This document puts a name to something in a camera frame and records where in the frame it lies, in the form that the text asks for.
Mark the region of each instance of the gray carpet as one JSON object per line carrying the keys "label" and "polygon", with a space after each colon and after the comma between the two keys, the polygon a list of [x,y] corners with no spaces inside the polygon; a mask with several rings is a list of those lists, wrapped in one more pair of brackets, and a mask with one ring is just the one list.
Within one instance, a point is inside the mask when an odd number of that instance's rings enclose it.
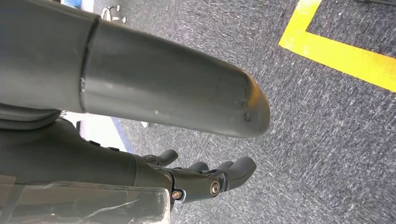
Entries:
{"label": "gray carpet", "polygon": [[[175,166],[251,156],[257,171],[213,200],[178,205],[172,223],[396,223],[396,94],[278,46],[297,0],[96,0],[127,26],[248,71],[271,126],[235,139],[122,120],[136,154],[175,149]],[[396,7],[324,0],[308,31],[396,57]]]}

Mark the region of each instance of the plastic wrap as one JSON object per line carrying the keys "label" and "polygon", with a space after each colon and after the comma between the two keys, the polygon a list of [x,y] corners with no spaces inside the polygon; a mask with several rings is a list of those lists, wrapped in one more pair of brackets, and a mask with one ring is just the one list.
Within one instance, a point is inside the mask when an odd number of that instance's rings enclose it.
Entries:
{"label": "plastic wrap", "polygon": [[0,223],[168,224],[166,189],[80,182],[15,184],[0,175]]}

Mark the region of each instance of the yellow floor marking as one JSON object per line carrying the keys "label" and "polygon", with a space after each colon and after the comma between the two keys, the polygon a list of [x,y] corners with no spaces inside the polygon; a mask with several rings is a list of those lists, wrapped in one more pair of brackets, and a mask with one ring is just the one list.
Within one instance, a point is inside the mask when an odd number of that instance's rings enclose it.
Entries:
{"label": "yellow floor marking", "polygon": [[396,92],[396,58],[306,32],[320,3],[321,0],[299,1],[279,45],[315,62]]}

